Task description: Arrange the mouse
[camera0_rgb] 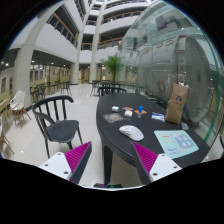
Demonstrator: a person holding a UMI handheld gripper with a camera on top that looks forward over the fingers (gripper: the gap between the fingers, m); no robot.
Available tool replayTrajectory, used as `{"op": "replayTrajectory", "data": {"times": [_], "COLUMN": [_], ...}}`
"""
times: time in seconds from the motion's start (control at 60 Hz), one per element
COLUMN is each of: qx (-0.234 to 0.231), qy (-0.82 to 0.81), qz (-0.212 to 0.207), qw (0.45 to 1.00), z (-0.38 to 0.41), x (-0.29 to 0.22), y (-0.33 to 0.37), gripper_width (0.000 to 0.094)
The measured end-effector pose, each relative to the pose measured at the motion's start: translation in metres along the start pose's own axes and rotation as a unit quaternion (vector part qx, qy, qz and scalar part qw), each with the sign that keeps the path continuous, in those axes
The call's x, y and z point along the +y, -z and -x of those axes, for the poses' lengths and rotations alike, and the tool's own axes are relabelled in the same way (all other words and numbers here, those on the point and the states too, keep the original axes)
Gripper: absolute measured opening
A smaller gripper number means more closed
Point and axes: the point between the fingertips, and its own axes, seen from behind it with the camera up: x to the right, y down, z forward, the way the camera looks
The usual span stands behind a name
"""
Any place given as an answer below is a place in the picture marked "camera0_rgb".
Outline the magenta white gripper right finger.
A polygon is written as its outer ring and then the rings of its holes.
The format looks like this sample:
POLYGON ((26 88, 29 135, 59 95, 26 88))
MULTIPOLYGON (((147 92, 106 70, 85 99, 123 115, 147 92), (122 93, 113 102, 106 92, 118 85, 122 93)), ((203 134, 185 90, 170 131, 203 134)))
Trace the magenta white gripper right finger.
POLYGON ((156 154, 133 142, 133 158, 141 183, 147 185, 181 170, 166 154, 156 154))

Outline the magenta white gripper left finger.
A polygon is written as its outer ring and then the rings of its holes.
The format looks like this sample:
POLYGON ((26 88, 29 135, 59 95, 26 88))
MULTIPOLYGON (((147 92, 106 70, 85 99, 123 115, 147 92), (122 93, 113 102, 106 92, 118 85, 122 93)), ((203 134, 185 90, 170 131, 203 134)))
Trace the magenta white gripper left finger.
POLYGON ((92 144, 87 142, 67 153, 57 152, 40 168, 56 176, 78 184, 92 152, 92 144))

